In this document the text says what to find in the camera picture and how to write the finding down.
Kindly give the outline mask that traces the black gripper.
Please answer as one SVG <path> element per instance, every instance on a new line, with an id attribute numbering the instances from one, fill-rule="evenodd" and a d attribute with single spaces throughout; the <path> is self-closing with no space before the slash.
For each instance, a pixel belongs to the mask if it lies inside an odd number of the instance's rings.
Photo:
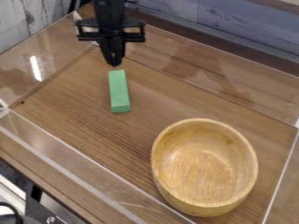
<path id="1" fill-rule="evenodd" d="M 145 22 L 129 17 L 125 10 L 127 0 L 93 0 L 95 17 L 75 22 L 79 28 L 80 41 L 97 41 L 104 59 L 113 65 L 113 56 L 108 39 L 115 38 L 115 66 L 125 57 L 127 43 L 145 41 Z M 95 32 L 84 32 L 81 27 L 96 28 Z"/>

